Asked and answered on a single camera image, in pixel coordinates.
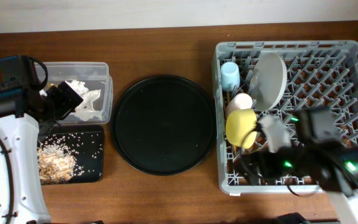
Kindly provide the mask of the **yellow bowl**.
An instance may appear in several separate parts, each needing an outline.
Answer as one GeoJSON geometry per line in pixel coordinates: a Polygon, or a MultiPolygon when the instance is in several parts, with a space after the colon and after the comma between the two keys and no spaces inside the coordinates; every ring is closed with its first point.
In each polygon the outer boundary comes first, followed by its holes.
{"type": "Polygon", "coordinates": [[[249,149],[256,139],[257,117],[252,109],[235,110],[226,121],[226,137],[230,144],[249,149]]]}

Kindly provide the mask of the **white tissue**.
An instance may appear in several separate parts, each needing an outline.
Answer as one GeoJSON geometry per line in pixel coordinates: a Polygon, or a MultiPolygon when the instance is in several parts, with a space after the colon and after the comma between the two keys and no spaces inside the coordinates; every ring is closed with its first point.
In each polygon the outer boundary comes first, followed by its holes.
{"type": "Polygon", "coordinates": [[[70,82],[66,80],[65,83],[83,99],[80,105],[75,108],[74,116],[82,121],[88,121],[95,117],[93,113],[95,113],[96,110],[94,109],[93,103],[100,98],[101,90],[89,90],[89,88],[85,87],[85,82],[78,80],[72,80],[70,82]]]}

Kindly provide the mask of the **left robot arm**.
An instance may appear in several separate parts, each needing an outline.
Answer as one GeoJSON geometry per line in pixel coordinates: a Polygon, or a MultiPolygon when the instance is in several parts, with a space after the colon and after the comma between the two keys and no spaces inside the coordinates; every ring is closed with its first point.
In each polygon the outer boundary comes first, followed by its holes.
{"type": "Polygon", "coordinates": [[[37,159],[39,136],[47,136],[83,101],[68,84],[51,86],[26,55],[0,59],[0,223],[49,223],[37,159]]]}

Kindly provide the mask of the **grey round plate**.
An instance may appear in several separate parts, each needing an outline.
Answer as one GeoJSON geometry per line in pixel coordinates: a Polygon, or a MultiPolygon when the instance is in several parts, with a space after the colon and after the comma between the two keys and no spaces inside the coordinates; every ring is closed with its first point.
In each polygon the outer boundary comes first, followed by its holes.
{"type": "Polygon", "coordinates": [[[267,111],[282,99],[287,85],[287,68],[283,59],[274,53],[264,55],[255,65],[250,79],[254,108],[267,111]]]}

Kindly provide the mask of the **blue plastic cup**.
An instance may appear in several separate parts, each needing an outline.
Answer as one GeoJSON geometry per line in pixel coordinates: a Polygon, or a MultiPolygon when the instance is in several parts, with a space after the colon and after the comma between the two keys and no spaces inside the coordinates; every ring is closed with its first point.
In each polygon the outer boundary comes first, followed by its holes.
{"type": "Polygon", "coordinates": [[[233,91],[234,87],[240,86],[239,67],[234,62],[226,62],[221,68],[221,86],[224,91],[233,91]]]}

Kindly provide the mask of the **pink plastic cup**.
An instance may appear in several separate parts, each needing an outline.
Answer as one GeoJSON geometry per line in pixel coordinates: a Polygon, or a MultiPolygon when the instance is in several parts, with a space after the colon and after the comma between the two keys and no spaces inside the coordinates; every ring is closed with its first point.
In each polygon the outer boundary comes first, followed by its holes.
{"type": "Polygon", "coordinates": [[[247,93],[238,93],[226,106],[226,116],[235,110],[251,109],[252,104],[252,98],[247,93]]]}

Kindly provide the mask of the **gold snack wrapper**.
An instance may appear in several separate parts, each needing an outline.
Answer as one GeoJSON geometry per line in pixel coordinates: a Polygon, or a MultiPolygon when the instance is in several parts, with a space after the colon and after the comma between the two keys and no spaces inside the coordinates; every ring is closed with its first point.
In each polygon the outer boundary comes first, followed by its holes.
{"type": "Polygon", "coordinates": [[[45,86],[45,89],[48,90],[49,88],[55,86],[55,84],[48,82],[45,86]]]}

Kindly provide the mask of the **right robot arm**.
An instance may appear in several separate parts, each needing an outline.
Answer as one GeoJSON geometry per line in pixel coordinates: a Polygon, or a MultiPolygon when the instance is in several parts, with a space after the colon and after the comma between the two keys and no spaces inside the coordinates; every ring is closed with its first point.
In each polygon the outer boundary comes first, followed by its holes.
{"type": "Polygon", "coordinates": [[[326,192],[341,223],[358,223],[358,146],[344,147],[327,107],[296,110],[290,119],[299,145],[292,145],[281,121],[264,116],[253,131],[265,136],[268,149],[240,153],[236,169],[266,182],[308,176],[326,192]]]}

